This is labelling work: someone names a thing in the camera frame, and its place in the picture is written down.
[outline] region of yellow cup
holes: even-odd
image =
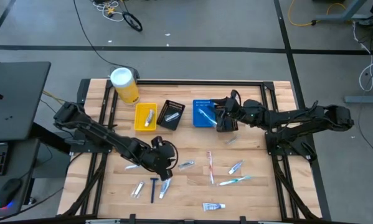
[[[117,68],[110,75],[110,80],[124,103],[133,105],[139,101],[139,91],[131,70]]]

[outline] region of blue tray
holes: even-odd
[[[197,128],[212,128],[212,124],[199,113],[202,109],[210,118],[215,120],[215,113],[208,107],[214,107],[214,102],[210,100],[193,100],[193,125]]]

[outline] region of black desk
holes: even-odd
[[[29,139],[25,141],[12,142],[13,147],[9,152],[9,163],[6,168],[6,175],[0,176],[1,187],[12,178],[19,178],[30,170],[35,164],[40,141],[38,139]],[[29,172],[22,178],[22,186],[13,201],[5,208],[0,208],[0,217],[11,215],[21,209],[25,200],[28,200],[27,191],[32,172]]]
[[[34,122],[49,69],[50,62],[0,63],[0,94],[3,96],[0,100],[0,142],[13,145],[9,148],[6,175],[0,176],[0,188],[7,180],[19,178],[34,165],[39,141],[65,154],[70,152],[70,145],[64,139]],[[23,177],[15,202],[0,210],[0,216],[20,210],[34,183],[31,175],[32,172]]]

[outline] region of wooden table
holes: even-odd
[[[105,83],[106,79],[93,79],[89,84],[85,112],[96,121],[100,115]],[[273,84],[279,110],[296,109],[290,82]],[[158,190],[155,201],[151,204],[150,178],[157,175],[143,168],[125,170],[130,163],[122,159],[117,152],[110,153],[98,217],[129,218],[130,214],[135,213],[137,218],[148,219],[239,220],[240,216],[246,216],[247,220],[281,220],[273,167],[271,157],[267,154],[264,131],[239,123],[239,131],[236,132],[240,136],[239,139],[227,145],[226,140],[236,133],[218,133],[215,129],[195,128],[192,125],[193,99],[223,98],[229,96],[232,89],[238,90],[242,101],[262,101],[260,89],[255,86],[140,85],[139,102],[157,103],[158,113],[167,99],[186,105],[176,131],[158,126],[153,132],[136,132],[133,129],[135,107],[125,105],[119,99],[115,114],[117,134],[133,136],[148,143],[160,135],[177,146],[180,162],[193,159],[196,165],[182,172],[178,169],[173,170],[171,186],[163,199],[158,198],[161,188],[159,181],[156,185]],[[105,124],[108,122],[113,91],[110,93]],[[223,187],[210,186],[206,157],[208,150],[212,151],[214,160],[215,182],[242,175],[252,175],[253,179]],[[90,154],[80,156],[68,170],[58,213],[66,211],[84,188],[90,158]],[[234,175],[228,175],[229,169],[241,159],[244,160],[241,169]],[[297,193],[311,211],[320,217],[321,210],[309,163],[300,156],[290,156],[289,161]],[[131,198],[133,188],[142,180],[146,184],[140,198]],[[284,188],[283,192],[287,196],[285,202],[288,216],[291,217],[290,200]],[[92,211],[94,191],[91,195],[89,213]],[[203,212],[203,202],[224,203],[226,208]]]

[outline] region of computer mouse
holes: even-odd
[[[0,189],[0,208],[8,205],[22,185],[21,179],[10,179]]]

